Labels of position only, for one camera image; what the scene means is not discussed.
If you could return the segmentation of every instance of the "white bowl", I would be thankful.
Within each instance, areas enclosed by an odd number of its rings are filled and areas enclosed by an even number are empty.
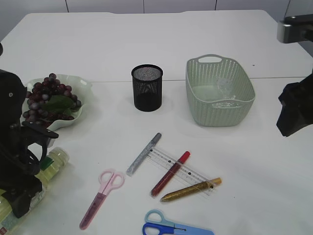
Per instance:
[[[91,91],[92,84],[89,81],[82,79],[81,77],[57,74],[57,79],[59,79],[61,83],[64,83],[65,85],[70,85],[72,87],[72,93],[77,95],[78,99],[82,102],[82,107],[77,112],[72,113],[72,116],[74,117],[73,120],[54,121],[48,127],[48,129],[51,131],[55,131],[61,127],[67,127],[67,126],[72,125],[79,118],[79,116],[81,115],[84,109],[84,106],[89,103],[88,102],[89,98],[92,95],[92,91]],[[29,81],[27,84],[25,84],[25,86],[27,87],[27,90],[31,92],[36,82],[43,82],[43,81],[44,81],[44,78],[33,79]],[[27,100],[28,99],[26,99],[23,103],[23,106],[22,106],[23,112],[26,112],[29,110],[28,105],[27,105]]]

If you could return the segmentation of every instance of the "plastic bottle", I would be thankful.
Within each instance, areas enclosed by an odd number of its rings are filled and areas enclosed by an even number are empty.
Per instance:
[[[28,213],[21,218],[17,219],[14,216],[10,204],[5,198],[0,196],[0,235],[10,235],[21,225],[22,221],[31,210],[43,199],[48,189],[48,182],[68,163],[68,161],[69,156],[62,148],[56,147],[49,152],[48,156],[41,164],[40,172],[36,175],[43,184],[43,190],[33,197]]]

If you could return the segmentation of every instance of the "clear plastic ruler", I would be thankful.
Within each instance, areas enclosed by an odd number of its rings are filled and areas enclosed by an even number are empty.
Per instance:
[[[161,166],[166,170],[169,170],[177,162],[177,160],[170,157],[169,154],[166,154],[163,150],[160,150],[156,147],[150,149],[147,159],[154,163],[156,166]],[[178,172],[176,172],[175,177],[181,179],[180,181],[187,186],[195,185],[203,181],[209,181],[194,170],[185,166],[184,164],[181,165]],[[209,196],[211,191],[212,189],[209,188],[207,190],[204,190],[203,193]]]

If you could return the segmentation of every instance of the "blue scissors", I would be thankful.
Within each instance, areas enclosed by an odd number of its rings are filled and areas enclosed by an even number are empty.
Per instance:
[[[151,214],[158,214],[161,217],[161,221],[152,221],[149,220]],[[142,233],[146,234],[146,228],[154,228],[159,230],[158,235],[162,234],[176,234],[176,235],[214,235],[211,230],[200,229],[195,227],[190,227],[183,224],[176,224],[171,221],[168,221],[164,218],[162,212],[158,210],[151,210],[146,214],[145,217],[146,223],[142,227]]]

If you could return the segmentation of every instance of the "gold glitter pen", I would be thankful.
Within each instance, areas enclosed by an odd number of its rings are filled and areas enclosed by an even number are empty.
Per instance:
[[[220,185],[221,183],[222,183],[221,178],[216,178],[216,179],[213,179],[210,181],[204,181],[204,182],[198,183],[196,185],[192,185],[190,187],[183,188],[183,189],[177,190],[175,192],[168,193],[167,195],[165,195],[164,197],[161,198],[161,202],[174,201],[176,199],[188,196],[190,194],[194,194],[196,192],[201,192],[201,191],[206,190],[208,188],[213,188],[214,184]]]

